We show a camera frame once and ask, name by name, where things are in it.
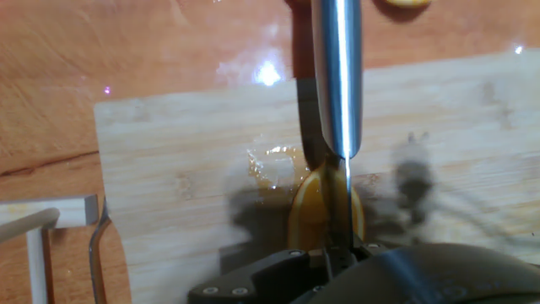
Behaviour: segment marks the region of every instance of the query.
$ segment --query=knife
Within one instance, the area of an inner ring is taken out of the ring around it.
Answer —
[[[329,198],[330,230],[341,244],[353,246],[350,160],[358,153],[362,139],[362,28],[359,0],[311,0],[316,83],[322,135],[340,158],[341,170],[332,184],[343,178],[347,197],[333,187]]]

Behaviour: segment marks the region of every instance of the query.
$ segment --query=black machine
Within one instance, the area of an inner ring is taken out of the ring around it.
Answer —
[[[356,239],[320,256],[285,250],[210,280],[190,304],[540,303],[540,268],[468,245],[386,250]]]

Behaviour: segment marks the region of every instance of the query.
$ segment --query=bamboo cutting board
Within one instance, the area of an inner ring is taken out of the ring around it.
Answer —
[[[540,263],[538,83],[537,50],[366,71],[352,161],[366,237]],[[101,103],[95,120],[133,303],[183,302],[195,284],[283,249],[294,192],[324,151],[312,79]],[[423,139],[407,144],[410,133]],[[421,225],[397,206],[403,158],[433,173]]]

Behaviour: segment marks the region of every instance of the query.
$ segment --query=liquid spill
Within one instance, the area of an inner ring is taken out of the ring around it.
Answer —
[[[26,204],[9,204],[8,205],[8,218],[9,220],[17,220],[23,216],[26,216],[29,212],[29,208]]]
[[[299,185],[310,173],[300,147],[276,146],[271,149],[250,149],[247,151],[248,175],[255,179],[258,189],[258,204],[265,198],[280,197],[288,204]]]

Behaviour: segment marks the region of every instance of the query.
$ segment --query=wooden table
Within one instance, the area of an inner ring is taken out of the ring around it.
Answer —
[[[0,2],[0,200],[103,197],[96,102],[313,76],[302,2]],[[536,0],[438,0],[405,11],[362,2],[367,68],[540,46]],[[56,303],[93,302],[93,228],[51,233]],[[130,302],[114,227],[101,248],[109,303]],[[0,302],[30,302],[25,250],[23,237],[0,245]]]

